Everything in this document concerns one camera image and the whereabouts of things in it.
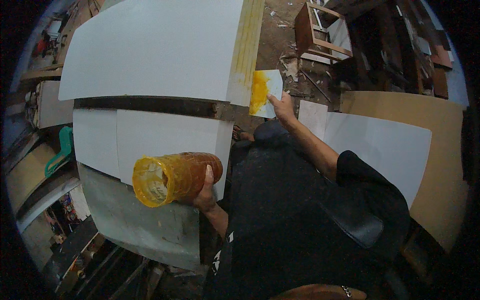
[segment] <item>plastic bottle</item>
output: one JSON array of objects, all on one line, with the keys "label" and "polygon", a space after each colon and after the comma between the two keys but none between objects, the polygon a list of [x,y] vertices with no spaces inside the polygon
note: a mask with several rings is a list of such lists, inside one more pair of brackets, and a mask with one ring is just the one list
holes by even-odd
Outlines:
[{"label": "plastic bottle", "polygon": [[194,198],[204,185],[207,165],[212,166],[215,184],[222,177],[223,167],[213,154],[183,152],[160,157],[144,156],[133,167],[135,196],[148,207]]}]

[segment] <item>brown board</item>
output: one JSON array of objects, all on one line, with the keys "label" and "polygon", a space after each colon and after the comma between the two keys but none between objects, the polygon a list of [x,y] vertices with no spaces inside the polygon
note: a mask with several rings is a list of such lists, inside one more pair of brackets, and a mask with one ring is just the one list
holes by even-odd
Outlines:
[{"label": "brown board", "polygon": [[7,175],[8,197],[16,214],[25,200],[45,181],[45,165],[55,156],[47,144],[41,144],[25,156]]},{"label": "brown board", "polygon": [[357,91],[341,98],[341,111],[432,131],[430,153],[410,215],[448,252],[460,231],[468,185],[462,180],[462,106],[417,94]]}]

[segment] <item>yellow adhesive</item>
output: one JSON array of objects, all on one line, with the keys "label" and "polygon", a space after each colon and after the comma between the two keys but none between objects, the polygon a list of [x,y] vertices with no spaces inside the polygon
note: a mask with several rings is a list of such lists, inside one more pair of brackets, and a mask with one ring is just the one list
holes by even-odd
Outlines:
[{"label": "yellow adhesive", "polygon": [[262,106],[267,103],[268,87],[267,82],[270,80],[262,71],[253,72],[252,97],[250,99],[249,114],[256,114]]}]

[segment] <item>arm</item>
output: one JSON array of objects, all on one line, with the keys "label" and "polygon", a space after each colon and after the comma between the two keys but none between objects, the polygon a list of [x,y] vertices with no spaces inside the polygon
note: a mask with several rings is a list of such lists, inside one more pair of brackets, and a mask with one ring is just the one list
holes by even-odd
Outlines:
[{"label": "arm", "polygon": [[193,200],[193,206],[197,207],[212,223],[218,234],[225,240],[228,226],[228,214],[213,199],[213,171],[210,165],[205,173],[204,187]]},{"label": "arm", "polygon": [[267,97],[274,106],[275,114],[282,126],[303,146],[316,168],[330,180],[335,181],[338,153],[297,120],[289,94],[283,92],[281,100],[270,94]]}]

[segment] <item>metal rod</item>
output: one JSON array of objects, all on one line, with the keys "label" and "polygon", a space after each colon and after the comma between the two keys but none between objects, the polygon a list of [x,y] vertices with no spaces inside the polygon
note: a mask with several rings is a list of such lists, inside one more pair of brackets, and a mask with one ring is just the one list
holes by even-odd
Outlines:
[{"label": "metal rod", "polygon": [[300,71],[308,78],[308,80],[310,80],[313,85],[324,95],[324,97],[327,99],[328,102],[332,102],[332,100],[330,100],[330,98],[325,94],[325,92],[317,85],[317,83],[315,81],[313,81],[313,79],[302,69],[300,69]]},{"label": "metal rod", "polygon": [[100,277],[100,279],[98,280],[97,284],[93,287],[93,289],[90,291],[90,293],[88,294],[88,296],[85,298],[85,300],[88,300],[90,299],[92,296],[93,296],[93,293],[95,293],[96,289],[100,286],[100,284],[103,282],[103,279],[105,279],[105,277],[107,277],[107,275],[111,272],[111,270],[115,267],[115,265],[117,264],[117,262],[120,260],[120,258],[123,257],[123,255],[125,254],[125,249],[121,249],[121,253],[120,255],[118,255],[118,257],[113,261],[112,265],[108,267],[108,269],[102,274],[102,276]]},{"label": "metal rod", "polygon": [[110,296],[110,298],[108,300],[115,300],[116,298],[118,298],[118,296],[120,296],[123,293],[123,291],[127,288],[127,286],[130,284],[130,282],[132,280],[134,280],[135,277],[137,277],[140,274],[140,272],[145,268],[145,266],[147,265],[147,263],[149,261],[150,260],[148,258],[144,257],[142,263],[127,278],[127,280],[125,280],[125,282],[122,283],[122,285],[115,291],[115,293],[113,293],[113,295]]}]

